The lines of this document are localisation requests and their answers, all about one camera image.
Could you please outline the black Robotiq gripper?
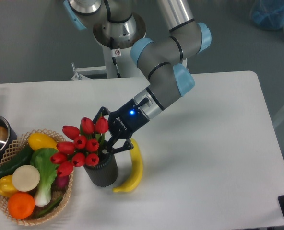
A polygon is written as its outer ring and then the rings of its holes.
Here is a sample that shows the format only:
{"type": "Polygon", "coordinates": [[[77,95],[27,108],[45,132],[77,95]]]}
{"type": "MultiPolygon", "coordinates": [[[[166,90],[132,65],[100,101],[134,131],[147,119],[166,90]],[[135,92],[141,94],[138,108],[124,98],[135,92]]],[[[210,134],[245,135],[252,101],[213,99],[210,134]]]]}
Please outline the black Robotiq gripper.
{"type": "Polygon", "coordinates": [[[99,118],[107,115],[109,116],[108,126],[111,138],[105,140],[105,151],[107,153],[116,154],[134,148],[130,140],[132,134],[150,121],[139,107],[134,99],[130,99],[114,112],[110,112],[108,108],[102,106],[96,113],[93,121],[97,121],[99,118]],[[124,140],[123,145],[115,148],[114,145],[120,139],[124,140]]]}

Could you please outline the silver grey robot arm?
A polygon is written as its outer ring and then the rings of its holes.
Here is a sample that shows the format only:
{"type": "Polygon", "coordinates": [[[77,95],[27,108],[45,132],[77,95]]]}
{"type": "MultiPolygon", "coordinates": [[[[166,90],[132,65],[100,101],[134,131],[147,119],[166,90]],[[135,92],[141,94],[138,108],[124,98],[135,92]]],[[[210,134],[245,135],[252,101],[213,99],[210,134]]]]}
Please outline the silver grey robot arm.
{"type": "Polygon", "coordinates": [[[130,0],[66,0],[63,5],[77,29],[93,31],[104,55],[104,66],[76,69],[75,74],[144,76],[149,82],[118,110],[102,107],[98,112],[108,116],[111,134],[104,152],[132,149],[132,134],[194,87],[184,61],[211,44],[211,32],[207,25],[195,21],[185,0],[158,2],[170,32],[160,43],[146,38],[145,22],[133,12],[130,0]]]}

